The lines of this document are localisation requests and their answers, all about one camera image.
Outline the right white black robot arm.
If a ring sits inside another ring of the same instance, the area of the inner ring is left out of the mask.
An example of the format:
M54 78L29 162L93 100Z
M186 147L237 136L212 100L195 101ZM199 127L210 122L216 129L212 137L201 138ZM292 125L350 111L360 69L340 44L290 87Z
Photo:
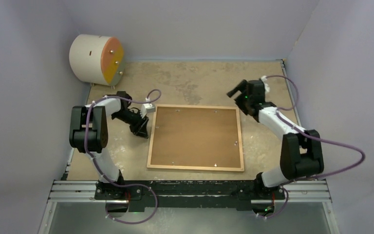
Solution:
M237 94L234 99L237 107L281 140L279 166L257 174L254 180L254 192L259 198L268 197L273 189L286 182L324 171L319 133L306 130L282 115L279 107L266 101L266 93L267 84L265 79L260 78L250 81L243 79L226 94L228 97Z

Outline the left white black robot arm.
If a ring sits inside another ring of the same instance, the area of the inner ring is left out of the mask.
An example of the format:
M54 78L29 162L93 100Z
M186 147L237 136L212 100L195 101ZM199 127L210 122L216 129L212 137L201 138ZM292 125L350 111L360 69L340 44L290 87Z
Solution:
M135 136L148 138L147 114L156 109L149 97L140 102L141 108L131 108L131 103L132 97L127 92L118 91L91 104L72 108L69 143L80 153L85 153L98 172L96 199L121 199L130 193L106 149L109 140L107 118L118 119L128 124Z

